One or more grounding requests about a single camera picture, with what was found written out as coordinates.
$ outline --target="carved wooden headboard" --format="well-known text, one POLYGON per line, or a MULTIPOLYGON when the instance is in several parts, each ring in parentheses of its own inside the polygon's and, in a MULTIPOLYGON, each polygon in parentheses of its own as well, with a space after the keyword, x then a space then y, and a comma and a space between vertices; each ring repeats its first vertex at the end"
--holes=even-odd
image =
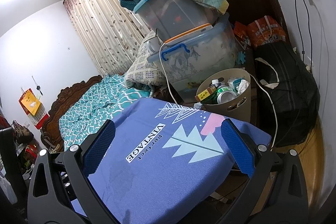
POLYGON ((42 125, 41 141, 49 148, 50 145, 46 142, 48 140, 54 146, 60 145, 59 151, 64 150, 63 139, 59 132, 58 120, 73 106, 83 94, 94 84, 101 82, 100 75, 91 77, 87 82, 82 81, 74 84, 72 87, 67 87, 59 93, 57 100, 53 102, 49 110, 49 118, 46 119, 42 125))

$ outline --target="handbag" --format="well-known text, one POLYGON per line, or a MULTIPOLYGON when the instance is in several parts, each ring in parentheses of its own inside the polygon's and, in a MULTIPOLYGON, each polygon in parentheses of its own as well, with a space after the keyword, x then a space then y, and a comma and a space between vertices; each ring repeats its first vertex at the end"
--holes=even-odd
POLYGON ((30 143, 34 138, 33 133, 26 127, 20 125, 17 121, 13 121, 16 142, 18 144, 30 143))

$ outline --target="white cable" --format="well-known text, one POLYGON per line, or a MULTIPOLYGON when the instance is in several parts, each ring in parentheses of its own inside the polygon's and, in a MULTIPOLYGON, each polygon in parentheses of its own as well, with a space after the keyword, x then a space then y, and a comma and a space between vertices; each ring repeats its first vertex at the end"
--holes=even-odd
POLYGON ((273 112, 274 112, 274 117, 275 117, 275 134, 274 134, 274 139, 273 139, 273 143, 272 143, 272 146, 271 146, 271 151, 274 147, 274 143, 275 143, 275 139, 277 137, 277 133, 278 133, 278 119, 277 119, 277 114, 275 113, 275 108, 274 108, 274 104, 272 102, 272 99, 271 99, 271 96, 269 96, 268 92, 266 90, 264 90, 261 85, 259 85, 259 83, 257 82, 257 80, 254 78, 254 76, 252 74, 249 73, 249 75, 254 79, 254 81, 257 83, 257 85, 261 88, 261 90, 263 92, 265 92, 269 98, 269 100, 271 101, 271 104, 272 104, 272 107, 273 107, 273 112))
POLYGON ((168 85, 169 93, 170 93, 170 95, 172 96, 172 98, 173 98, 175 104, 178 105, 178 103, 176 102, 176 100, 175 100, 173 94, 171 93, 170 86, 169 86, 169 81, 168 81, 168 77, 167 77, 167 74, 166 74, 166 70, 165 70, 165 67, 163 66, 163 63, 162 63, 161 50, 162 50, 162 47, 163 47, 164 45, 165 45, 165 44, 162 44, 162 46, 160 47, 160 50, 159 50, 159 59, 160 59, 161 66, 162 66, 162 68, 163 68, 163 73, 164 73, 164 75, 165 75, 165 77, 166 77, 166 80, 167 80, 167 85, 168 85))
MULTIPOLYGON (((175 104, 178 105, 178 103, 176 102, 176 100, 175 100, 175 98, 174 98, 174 96, 173 96, 173 94, 172 94, 172 92, 171 92, 171 90, 170 90, 170 86, 169 86, 169 81, 168 81, 168 77, 167 77, 167 74, 166 74, 166 70, 165 70, 165 68, 164 68, 164 66, 163 66, 163 63, 162 63, 161 50, 162 50, 162 47, 163 47, 164 45, 165 45, 165 44, 162 44, 161 47, 160 47, 160 50, 159 50, 159 59, 160 59, 160 63, 161 63, 162 69, 163 69, 163 73, 164 73, 164 75, 165 75, 165 77, 166 77, 166 80, 167 80, 167 85, 168 85, 169 93, 170 93, 170 95, 172 96, 172 98, 173 98, 175 104)), ((261 85, 257 82, 257 80, 254 78, 253 75, 251 75, 250 73, 249 73, 249 75, 254 79, 254 81, 257 83, 257 85, 260 87, 260 89, 261 89, 263 92, 265 92, 265 93, 267 94, 267 96, 268 96, 268 98, 269 98, 269 100, 270 100, 270 102, 271 102, 271 104, 272 104, 272 107, 273 107, 273 112, 274 112, 275 125, 276 125, 276 127, 275 127, 275 134, 274 134, 273 143, 272 143, 272 146, 271 146, 271 150, 272 150, 273 147, 274 147, 275 139, 276 139, 276 137, 277 137, 277 133, 278 133, 278 119, 277 119, 277 114, 276 114, 276 112, 275 112, 274 104, 273 104, 272 99, 271 99, 271 97, 269 96, 268 92, 267 92, 266 90, 264 90, 264 89, 261 87, 261 85)))

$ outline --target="beige trash bin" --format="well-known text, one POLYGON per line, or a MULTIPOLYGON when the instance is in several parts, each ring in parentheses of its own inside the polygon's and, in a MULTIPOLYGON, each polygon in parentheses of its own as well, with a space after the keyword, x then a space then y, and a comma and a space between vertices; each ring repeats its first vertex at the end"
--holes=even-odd
POLYGON ((234 98, 233 100, 223 103, 223 104, 216 104, 216 105, 207 105, 203 104, 205 109, 212 113, 217 113, 220 115, 224 115, 227 117, 231 117, 237 120, 250 122, 251 118, 251 77, 243 69, 226 69, 222 70, 218 73, 215 73, 214 75, 207 78, 198 88, 197 94, 201 93, 203 90, 209 87, 211 84, 211 80, 213 79, 219 79, 223 77, 225 85, 227 84, 228 79, 231 77, 241 78, 243 77, 246 81, 248 81, 250 84, 248 88, 238 97, 234 98), (246 100, 243 104, 240 106, 232 109, 231 106, 235 106, 239 101, 243 100, 244 97, 246 97, 246 100))

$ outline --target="teal patterned blanket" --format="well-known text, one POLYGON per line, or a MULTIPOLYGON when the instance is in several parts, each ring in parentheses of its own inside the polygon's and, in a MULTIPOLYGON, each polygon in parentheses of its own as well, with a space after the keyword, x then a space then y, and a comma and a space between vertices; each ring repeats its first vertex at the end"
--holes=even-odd
POLYGON ((81 144, 88 135, 97 133, 107 119, 112 119, 139 98, 149 97, 150 93, 149 86, 143 90, 126 88, 124 76, 104 77, 59 119, 64 151, 73 144, 81 144))

